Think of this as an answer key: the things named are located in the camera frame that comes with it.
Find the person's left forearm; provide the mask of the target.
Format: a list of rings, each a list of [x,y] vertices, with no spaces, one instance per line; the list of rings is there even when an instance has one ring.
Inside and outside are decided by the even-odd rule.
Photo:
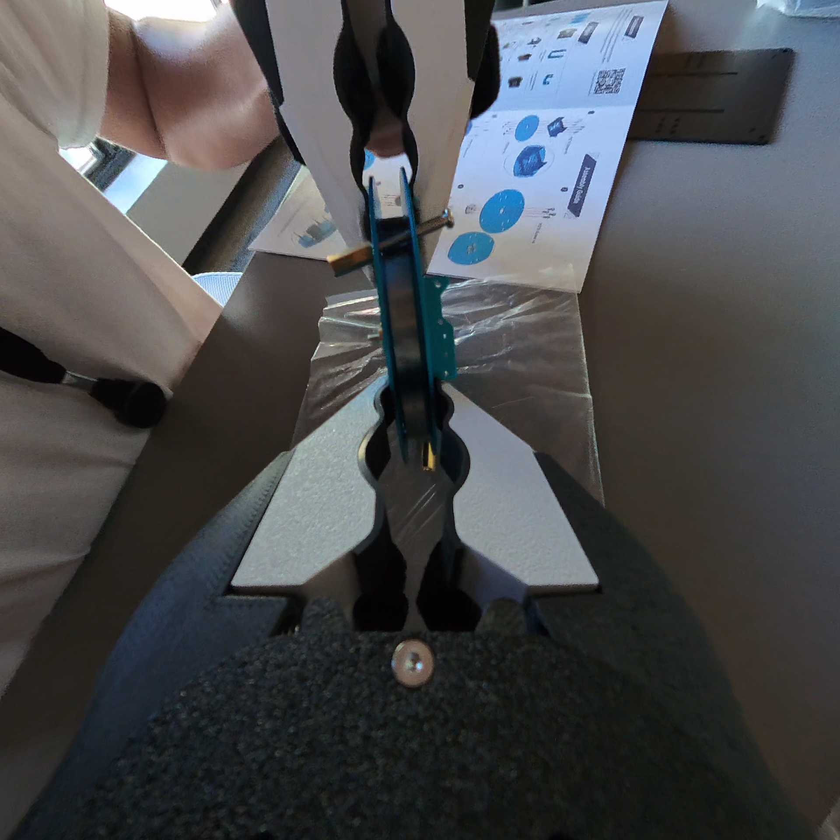
[[[109,9],[98,136],[205,171],[252,161],[279,136],[263,73],[233,9],[206,22],[139,21]]]

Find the clear plastic bag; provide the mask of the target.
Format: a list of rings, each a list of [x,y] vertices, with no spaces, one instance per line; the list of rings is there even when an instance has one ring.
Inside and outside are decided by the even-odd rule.
[[[455,387],[570,476],[561,503],[584,550],[603,546],[603,488],[595,415],[577,295],[490,280],[467,280],[444,293],[455,330]],[[373,290],[328,299],[292,443],[385,372]]]

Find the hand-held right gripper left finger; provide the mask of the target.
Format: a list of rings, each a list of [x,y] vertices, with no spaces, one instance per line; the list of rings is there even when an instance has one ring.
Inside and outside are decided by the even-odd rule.
[[[242,595],[336,601],[363,631],[400,631],[406,562],[378,479],[392,407],[375,381],[294,447],[230,582]]]

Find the black flat device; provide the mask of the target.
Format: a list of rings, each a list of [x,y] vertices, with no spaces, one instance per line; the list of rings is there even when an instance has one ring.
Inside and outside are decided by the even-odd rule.
[[[794,62],[791,48],[655,55],[627,139],[768,144]]]

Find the white assembly guide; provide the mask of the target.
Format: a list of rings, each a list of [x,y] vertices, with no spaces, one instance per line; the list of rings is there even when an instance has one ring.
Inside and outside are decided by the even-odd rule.
[[[429,272],[582,289],[666,8],[631,2],[491,22],[500,91],[467,123],[447,205],[455,224],[422,245]],[[374,179],[386,216],[401,211],[401,167],[410,183],[406,153],[365,149],[362,186]],[[321,257],[361,245],[344,241],[320,196],[334,232],[312,210],[288,212],[284,233]]]

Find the grey desk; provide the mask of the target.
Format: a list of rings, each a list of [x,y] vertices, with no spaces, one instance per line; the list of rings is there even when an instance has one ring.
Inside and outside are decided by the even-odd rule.
[[[698,615],[818,826],[838,797],[838,21],[673,2],[656,44],[752,47],[796,54],[772,143],[631,143],[581,315],[606,506]],[[3,700],[3,746],[45,766],[14,783],[2,834],[156,577],[289,446],[323,299],[351,284],[253,258]]]

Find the long metal screw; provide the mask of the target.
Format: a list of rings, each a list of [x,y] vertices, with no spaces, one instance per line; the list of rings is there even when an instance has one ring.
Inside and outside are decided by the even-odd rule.
[[[383,253],[388,249],[396,248],[404,243],[413,240],[413,237],[422,239],[428,235],[434,234],[443,228],[452,228],[455,224],[455,219],[451,210],[447,207],[441,214],[429,218],[428,220],[415,224],[414,227],[394,234],[385,239],[380,239],[377,244],[371,243],[371,249],[375,253]]]

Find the person's left hand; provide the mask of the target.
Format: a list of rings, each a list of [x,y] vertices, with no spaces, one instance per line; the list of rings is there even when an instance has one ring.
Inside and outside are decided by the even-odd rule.
[[[404,154],[402,121],[388,109],[378,112],[371,126],[371,134],[364,147],[381,159]]]

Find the blue round rotating base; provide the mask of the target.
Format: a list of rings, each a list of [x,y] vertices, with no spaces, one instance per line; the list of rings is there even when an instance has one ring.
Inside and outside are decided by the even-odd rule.
[[[369,180],[366,206],[371,243],[419,224],[404,168],[398,184],[402,214],[383,217],[375,181]],[[413,237],[383,253],[373,252],[372,261],[387,381],[404,461],[412,454],[422,457],[426,441],[431,442],[438,460],[443,434],[439,386],[456,373],[454,331],[444,317],[441,301],[448,280],[426,275],[421,240]]]

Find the white mesh chair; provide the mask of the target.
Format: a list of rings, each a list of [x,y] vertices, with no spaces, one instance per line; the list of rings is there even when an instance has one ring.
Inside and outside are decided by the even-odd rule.
[[[225,308],[242,276],[241,271],[212,271],[195,274],[192,278],[221,308]]]

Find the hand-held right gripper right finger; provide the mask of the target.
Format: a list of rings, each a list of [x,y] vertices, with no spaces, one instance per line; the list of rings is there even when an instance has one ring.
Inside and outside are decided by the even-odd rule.
[[[471,632],[491,603],[594,592],[600,582],[529,445],[451,384],[437,392],[449,487],[416,608],[432,632]]]

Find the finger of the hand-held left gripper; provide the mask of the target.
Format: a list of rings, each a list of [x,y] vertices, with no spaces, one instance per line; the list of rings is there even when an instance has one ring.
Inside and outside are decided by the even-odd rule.
[[[347,244],[368,238],[362,186],[375,99],[350,3],[268,1],[280,114]]]
[[[391,1],[377,46],[381,89],[399,118],[418,221],[447,207],[492,1]]]

